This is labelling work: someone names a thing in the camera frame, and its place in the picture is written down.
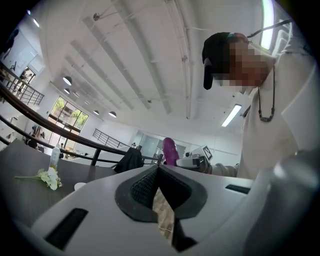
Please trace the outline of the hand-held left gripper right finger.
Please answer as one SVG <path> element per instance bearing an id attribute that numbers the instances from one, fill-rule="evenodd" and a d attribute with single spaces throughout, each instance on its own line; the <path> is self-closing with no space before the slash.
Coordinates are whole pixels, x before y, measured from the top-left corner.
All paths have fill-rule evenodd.
<path id="1" fill-rule="evenodd" d="M 250 191 L 249 179 L 161 165 L 158 185 L 174 212 L 172 246 L 185 251 L 230 217 Z"/>

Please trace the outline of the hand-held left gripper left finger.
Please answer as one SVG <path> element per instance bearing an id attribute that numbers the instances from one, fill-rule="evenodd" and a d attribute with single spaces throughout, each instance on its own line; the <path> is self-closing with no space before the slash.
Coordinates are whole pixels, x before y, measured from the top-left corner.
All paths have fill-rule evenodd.
<path id="1" fill-rule="evenodd" d="M 156 222 L 138 222 L 117 206 L 115 194 L 124 181 L 153 171 L 141 167 L 87 183 L 44 212 L 31 230 L 46 239 L 73 210 L 88 213 L 62 253 L 67 256 L 175 256 L 176 250 Z"/>

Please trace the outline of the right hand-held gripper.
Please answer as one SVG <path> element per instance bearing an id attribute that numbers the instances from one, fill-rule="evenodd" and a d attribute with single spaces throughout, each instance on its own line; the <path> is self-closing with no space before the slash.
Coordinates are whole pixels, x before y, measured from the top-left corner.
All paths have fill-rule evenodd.
<path id="1" fill-rule="evenodd" d="M 198 147 L 193 151 L 193 156 L 199 160 L 198 172 L 211 173 L 211 160 L 213 155 L 207 145 Z M 193 158 L 179 158 L 176 160 L 176 166 L 180 168 L 195 168 L 196 160 Z"/>

